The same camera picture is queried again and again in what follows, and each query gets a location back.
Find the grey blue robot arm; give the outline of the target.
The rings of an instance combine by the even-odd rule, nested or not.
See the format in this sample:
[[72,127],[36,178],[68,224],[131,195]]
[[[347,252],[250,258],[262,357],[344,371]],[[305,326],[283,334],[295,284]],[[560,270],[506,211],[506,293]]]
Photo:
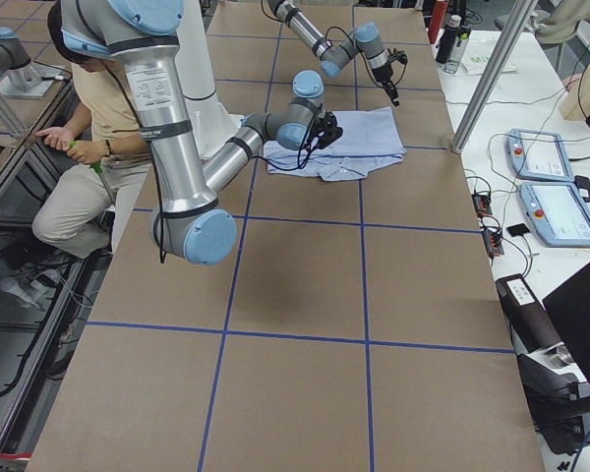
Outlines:
[[152,239],[163,253],[195,265],[222,261],[237,238],[233,216],[218,194],[264,153],[270,141],[311,153],[343,130],[325,107],[321,76],[310,70],[293,81],[283,113],[251,114],[208,162],[202,162],[182,92],[175,57],[184,5],[180,1],[64,1],[63,36],[72,51],[124,67],[137,122],[154,160],[159,210]]
[[394,106],[399,105],[397,84],[403,79],[394,77],[392,64],[408,64],[408,57],[402,50],[388,49],[384,46],[378,26],[367,22],[350,32],[331,26],[326,33],[311,22],[299,7],[298,1],[268,1],[273,18],[285,24],[298,36],[320,61],[322,71],[335,78],[356,57],[365,62],[370,80],[383,89]]

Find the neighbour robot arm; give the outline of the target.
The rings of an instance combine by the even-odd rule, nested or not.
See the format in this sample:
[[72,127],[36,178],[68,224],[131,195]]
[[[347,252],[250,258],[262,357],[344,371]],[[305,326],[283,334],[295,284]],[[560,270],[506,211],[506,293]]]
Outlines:
[[0,93],[10,98],[40,99],[50,89],[54,74],[48,78],[36,67],[16,33],[0,27]]

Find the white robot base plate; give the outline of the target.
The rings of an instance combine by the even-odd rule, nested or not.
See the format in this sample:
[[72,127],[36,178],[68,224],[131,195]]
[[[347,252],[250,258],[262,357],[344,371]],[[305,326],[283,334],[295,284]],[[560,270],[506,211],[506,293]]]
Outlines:
[[216,94],[185,101],[200,159],[209,160],[239,131],[243,116],[230,114]]

